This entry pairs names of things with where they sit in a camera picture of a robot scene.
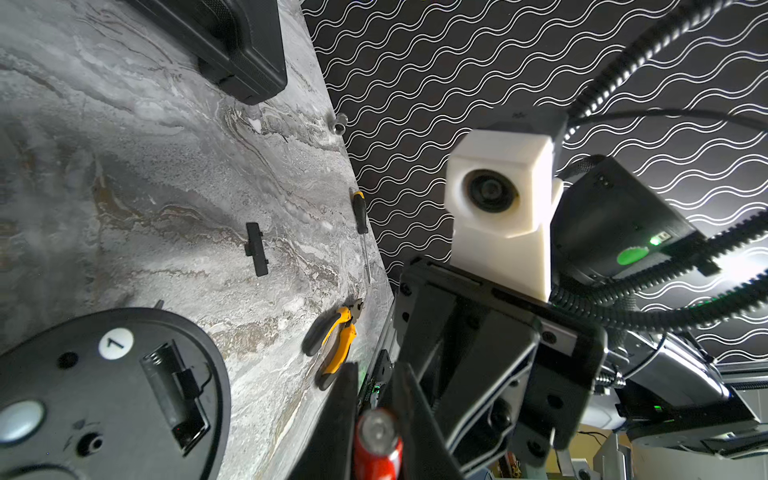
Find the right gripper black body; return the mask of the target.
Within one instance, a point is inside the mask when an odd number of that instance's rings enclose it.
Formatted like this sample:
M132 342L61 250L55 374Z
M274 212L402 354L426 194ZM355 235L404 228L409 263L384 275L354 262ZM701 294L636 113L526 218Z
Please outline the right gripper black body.
M506 453L542 466L576 435L605 330L469 272L417 257L394 304L400 351L461 474Z

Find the black battery cover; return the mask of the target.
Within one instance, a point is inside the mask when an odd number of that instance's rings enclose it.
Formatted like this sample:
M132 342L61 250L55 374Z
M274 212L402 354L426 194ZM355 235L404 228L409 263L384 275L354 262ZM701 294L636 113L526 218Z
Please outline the black battery cover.
M269 273L269 260L265 255L263 232L257 222L247 222L246 230L247 242L244 245L245 254L252 259L256 276L266 276Z

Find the red AA battery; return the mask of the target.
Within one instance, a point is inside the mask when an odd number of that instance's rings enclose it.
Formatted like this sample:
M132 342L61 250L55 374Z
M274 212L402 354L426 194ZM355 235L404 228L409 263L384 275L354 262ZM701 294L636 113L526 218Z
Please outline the red AA battery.
M396 418L383 408L369 409L358 419L353 468L358 480L396 480L402 464L403 442Z

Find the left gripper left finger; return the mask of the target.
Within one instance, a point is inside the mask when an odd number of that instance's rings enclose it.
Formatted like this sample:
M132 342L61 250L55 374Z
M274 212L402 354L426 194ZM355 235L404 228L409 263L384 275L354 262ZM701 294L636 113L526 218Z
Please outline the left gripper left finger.
M288 479L351 479L354 428L358 416L358 364L337 371L327 401Z

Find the white twin-bell alarm clock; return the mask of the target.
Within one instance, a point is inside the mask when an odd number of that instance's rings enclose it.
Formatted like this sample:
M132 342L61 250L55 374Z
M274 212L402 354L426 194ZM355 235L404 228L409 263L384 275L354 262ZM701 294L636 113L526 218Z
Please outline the white twin-bell alarm clock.
M195 323L157 308L68 320L1 357L5 479L214 479L228 374Z

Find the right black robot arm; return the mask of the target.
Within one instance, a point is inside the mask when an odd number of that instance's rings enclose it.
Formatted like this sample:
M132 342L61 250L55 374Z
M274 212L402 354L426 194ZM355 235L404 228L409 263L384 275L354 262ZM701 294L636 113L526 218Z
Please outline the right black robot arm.
M611 428L650 446L730 458L764 451L756 414L692 338L767 302L767 277L691 306L642 312L635 293L763 236L758 213L712 237L609 155L565 168L562 146L604 123L606 100L655 54L725 8L685 1L656 21L567 109L500 112L448 159L448 263L406 266L401 344L385 405L408 479L463 479L506 454L532 466L567 449L598 398Z

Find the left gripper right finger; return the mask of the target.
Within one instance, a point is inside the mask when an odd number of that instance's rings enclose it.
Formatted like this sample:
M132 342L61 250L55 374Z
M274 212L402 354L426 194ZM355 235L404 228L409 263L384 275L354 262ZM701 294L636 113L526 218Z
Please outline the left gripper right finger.
M409 364L395 364L391 408L403 440L402 479L462 479Z

